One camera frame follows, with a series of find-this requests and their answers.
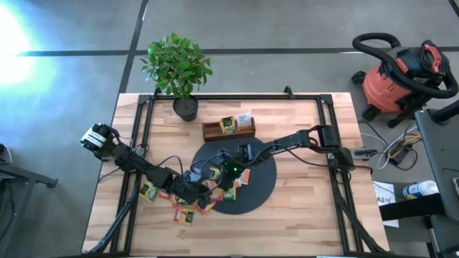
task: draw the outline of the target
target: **wooden table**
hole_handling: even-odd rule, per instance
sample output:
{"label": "wooden table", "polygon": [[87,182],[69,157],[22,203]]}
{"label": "wooden table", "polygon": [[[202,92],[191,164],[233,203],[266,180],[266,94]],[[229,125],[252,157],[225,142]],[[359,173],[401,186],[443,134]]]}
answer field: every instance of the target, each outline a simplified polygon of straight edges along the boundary
{"label": "wooden table", "polygon": [[[332,95],[343,146],[360,148],[359,126],[350,94]],[[131,135],[137,99],[138,94],[122,94],[118,100],[113,127],[126,137]],[[172,101],[157,100],[154,103],[148,139],[151,150],[146,159],[155,164],[176,154],[187,168],[204,143],[203,122],[217,121],[228,115],[245,112],[252,112],[257,127],[256,137],[263,142],[319,124],[314,101],[200,100],[198,118],[191,123],[185,123],[174,114]],[[294,152],[307,161],[326,162],[325,155],[308,149],[296,149]],[[328,169],[307,166],[289,153],[276,155],[275,162],[278,178],[271,197],[260,208],[246,214],[226,215],[211,211],[210,214],[202,216],[196,213],[192,226],[187,227],[172,223],[174,208],[169,201],[156,199],[152,204],[139,199],[131,254],[343,254]],[[179,170],[175,160],[168,161],[165,166]],[[101,175],[113,169],[113,164],[106,163],[102,167]],[[123,173],[115,173],[98,184],[83,251],[94,247],[112,224],[122,175]],[[353,171],[351,187],[359,220],[377,243],[388,250],[368,170],[358,168]],[[349,241],[354,246],[350,223],[347,220],[346,222]],[[124,234],[121,234],[120,247],[124,243],[123,237]]]}

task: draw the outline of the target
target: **shop vacuum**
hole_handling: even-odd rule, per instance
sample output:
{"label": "shop vacuum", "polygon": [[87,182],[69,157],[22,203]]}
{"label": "shop vacuum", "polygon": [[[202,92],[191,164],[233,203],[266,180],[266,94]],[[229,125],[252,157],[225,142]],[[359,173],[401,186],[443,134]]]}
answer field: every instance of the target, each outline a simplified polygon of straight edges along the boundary
{"label": "shop vacuum", "polygon": [[[385,52],[362,44],[371,39],[388,42],[391,49]],[[430,99],[447,99],[458,93],[447,57],[430,40],[418,48],[408,48],[390,34],[367,33],[356,37],[352,46],[381,60],[367,73],[358,71],[351,78],[364,88],[368,105],[361,116],[366,120],[371,121],[380,113],[398,113],[388,123],[394,128],[405,118],[414,119],[415,112]],[[441,82],[446,90],[439,88]]]}

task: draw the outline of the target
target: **black circular mat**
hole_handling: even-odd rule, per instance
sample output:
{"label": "black circular mat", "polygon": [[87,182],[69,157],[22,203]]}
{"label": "black circular mat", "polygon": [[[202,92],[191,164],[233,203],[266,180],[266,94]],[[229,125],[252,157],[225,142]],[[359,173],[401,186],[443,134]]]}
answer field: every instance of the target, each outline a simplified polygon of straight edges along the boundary
{"label": "black circular mat", "polygon": [[[226,148],[228,151],[237,150],[239,144],[252,143],[255,154],[261,151],[261,140],[257,138],[243,138],[234,140],[222,140],[205,143],[194,155],[193,162],[205,161],[218,154],[219,149]],[[260,207],[273,192],[277,171],[273,157],[266,161],[249,167],[250,179],[248,185],[242,185],[237,189],[236,200],[218,201],[214,210],[223,214],[243,214]]]}

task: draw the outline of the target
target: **gray floor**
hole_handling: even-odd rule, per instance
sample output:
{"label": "gray floor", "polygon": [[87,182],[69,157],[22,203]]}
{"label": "gray floor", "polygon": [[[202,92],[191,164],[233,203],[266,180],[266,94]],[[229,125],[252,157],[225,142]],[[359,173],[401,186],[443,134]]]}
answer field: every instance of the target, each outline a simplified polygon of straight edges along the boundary
{"label": "gray floor", "polygon": [[[127,50],[141,0],[3,1],[0,28],[10,37],[0,51]],[[432,39],[441,47],[459,46],[459,18],[447,0],[150,0],[138,49],[166,33],[191,37],[202,48],[351,47],[365,32],[388,32],[403,45]],[[459,76],[459,53],[446,53]],[[366,105],[361,89],[349,83],[357,70],[377,60],[365,54],[246,54],[210,56],[214,75],[203,92],[350,92],[360,116]],[[51,177],[58,187],[36,187],[11,257],[55,257],[81,250],[100,170],[78,143],[93,123],[110,123],[126,56],[7,57],[0,61],[0,142],[14,162]],[[138,57],[127,92],[152,92]],[[441,107],[452,100],[432,101]],[[374,127],[391,140],[406,123],[389,130]],[[371,133],[365,126],[361,131]],[[364,145],[382,148],[364,138]],[[422,145],[411,171],[392,166],[374,172],[374,180],[413,182],[432,178]],[[391,249],[426,254],[418,221],[388,229]]]}

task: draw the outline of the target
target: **robotic arm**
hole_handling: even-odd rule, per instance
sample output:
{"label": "robotic arm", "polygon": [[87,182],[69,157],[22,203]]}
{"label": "robotic arm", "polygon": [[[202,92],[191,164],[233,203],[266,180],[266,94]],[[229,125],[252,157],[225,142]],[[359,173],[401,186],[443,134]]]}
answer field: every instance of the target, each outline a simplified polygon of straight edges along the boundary
{"label": "robotic arm", "polygon": [[[317,131],[320,145],[317,140],[310,138],[311,132]],[[240,145],[236,153],[223,152],[223,179],[219,187],[227,191],[232,187],[232,182],[241,176],[249,166],[257,165],[269,157],[296,148],[310,148],[317,153],[330,153],[333,155],[333,167],[354,168],[352,154],[347,148],[340,148],[336,132],[331,125],[316,125],[309,130],[299,130],[269,143],[263,143],[262,150],[255,154],[252,144]]]}
{"label": "robotic arm", "polygon": [[[312,131],[317,131],[320,145],[317,140],[309,137]],[[168,194],[175,194],[189,204],[198,201],[202,208],[209,204],[211,191],[202,185],[202,181],[207,179],[203,173],[193,170],[181,174],[170,168],[149,163],[132,151],[130,146],[122,143],[119,132],[108,125],[93,125],[80,142],[100,160],[114,158],[115,164],[126,173],[145,174],[154,186]],[[239,178],[246,168],[257,165],[275,154],[295,148],[310,148],[317,153],[331,153],[335,157],[336,166],[347,168],[354,166],[349,150],[340,148],[335,130],[330,125],[317,125],[309,130],[299,130],[292,135],[264,143],[258,154],[255,154],[254,146],[251,144],[240,145],[236,151],[220,150],[220,153],[215,156],[220,158],[219,168],[222,170],[218,187],[227,191],[232,188],[234,180]]]}

